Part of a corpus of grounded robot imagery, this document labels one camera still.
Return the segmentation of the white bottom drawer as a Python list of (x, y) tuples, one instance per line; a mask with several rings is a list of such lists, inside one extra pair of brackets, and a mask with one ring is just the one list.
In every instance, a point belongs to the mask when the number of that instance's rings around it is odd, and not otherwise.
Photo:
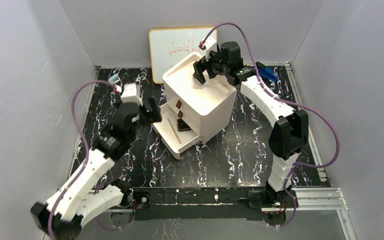
[(184, 151), (199, 142), (199, 135), (193, 130), (178, 131), (178, 116), (167, 103), (160, 106), (160, 113), (162, 121), (153, 123), (152, 128), (160, 135), (162, 142), (173, 157), (180, 160)]

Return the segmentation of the white drawer organizer box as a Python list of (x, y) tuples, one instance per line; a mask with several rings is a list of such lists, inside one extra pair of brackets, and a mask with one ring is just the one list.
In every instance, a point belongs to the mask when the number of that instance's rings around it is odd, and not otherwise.
[(194, 63), (202, 57), (198, 52), (190, 53), (162, 78), (166, 102), (174, 115), (206, 143), (229, 125), (237, 90), (222, 75), (210, 79), (204, 73), (205, 84), (194, 78)]

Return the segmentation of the black compact powder case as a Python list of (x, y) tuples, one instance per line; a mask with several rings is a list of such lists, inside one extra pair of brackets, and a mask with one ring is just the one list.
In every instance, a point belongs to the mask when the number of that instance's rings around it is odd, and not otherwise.
[(181, 118), (176, 120), (176, 127), (179, 132), (191, 131), (191, 127)]

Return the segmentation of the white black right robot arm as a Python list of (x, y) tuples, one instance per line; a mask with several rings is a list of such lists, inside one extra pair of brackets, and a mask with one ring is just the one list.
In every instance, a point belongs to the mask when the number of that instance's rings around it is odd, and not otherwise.
[(281, 102), (274, 92), (259, 78), (277, 80), (274, 72), (260, 62), (244, 65), (237, 42), (221, 45), (211, 37), (202, 40), (199, 48), (205, 56), (193, 64), (193, 77), (201, 84), (208, 79), (223, 76), (227, 82), (247, 97), (269, 120), (272, 130), (268, 145), (273, 153), (271, 173), (265, 185), (273, 198), (290, 189), (289, 175), (302, 148), (308, 144), (309, 117), (305, 110), (295, 110)]

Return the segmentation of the thin wooden makeup pencil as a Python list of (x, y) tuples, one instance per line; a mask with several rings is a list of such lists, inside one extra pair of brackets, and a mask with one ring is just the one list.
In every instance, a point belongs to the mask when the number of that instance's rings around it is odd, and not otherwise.
[(175, 128), (174, 128), (174, 125), (173, 125), (172, 121), (171, 121), (169, 118), (167, 118), (167, 121), (168, 121), (168, 123), (169, 123), (169, 125), (170, 125), (170, 127), (171, 127), (171, 129), (172, 129), (172, 131), (173, 131), (173, 133), (174, 133), (174, 135), (175, 135), (175, 137), (176, 137), (176, 139), (177, 139), (178, 143), (179, 143), (179, 144), (181, 144), (181, 143), (182, 143), (182, 141), (181, 141), (181, 139), (180, 139), (180, 137), (179, 137), (179, 135), (178, 135), (177, 131), (175, 130)]

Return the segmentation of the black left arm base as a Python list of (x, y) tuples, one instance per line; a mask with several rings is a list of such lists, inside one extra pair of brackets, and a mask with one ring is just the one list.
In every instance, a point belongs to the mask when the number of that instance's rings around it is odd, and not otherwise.
[(148, 209), (151, 205), (151, 192), (144, 188), (133, 188), (124, 196), (121, 204), (110, 207), (110, 210), (140, 210)]

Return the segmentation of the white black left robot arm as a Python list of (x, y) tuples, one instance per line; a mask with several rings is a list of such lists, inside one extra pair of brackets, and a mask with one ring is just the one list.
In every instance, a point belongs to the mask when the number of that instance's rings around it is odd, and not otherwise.
[(143, 128), (162, 121), (158, 101), (150, 97), (148, 102), (150, 108), (135, 101), (119, 103), (114, 116), (92, 142), (81, 166), (53, 196), (31, 207), (36, 226), (50, 238), (74, 240), (88, 222), (128, 201), (132, 195), (130, 185), (120, 179), (93, 196), (87, 195), (131, 148)]

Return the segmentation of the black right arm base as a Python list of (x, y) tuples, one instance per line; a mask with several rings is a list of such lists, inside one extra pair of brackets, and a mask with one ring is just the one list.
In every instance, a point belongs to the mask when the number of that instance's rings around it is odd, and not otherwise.
[(246, 192), (245, 197), (238, 198), (236, 203), (245, 204), (251, 209), (275, 208), (279, 207), (278, 212), (285, 212), (288, 207), (293, 207), (294, 204), (298, 207), (296, 200), (296, 192), (287, 188), (289, 194), (285, 190), (275, 191), (271, 186), (253, 188)]

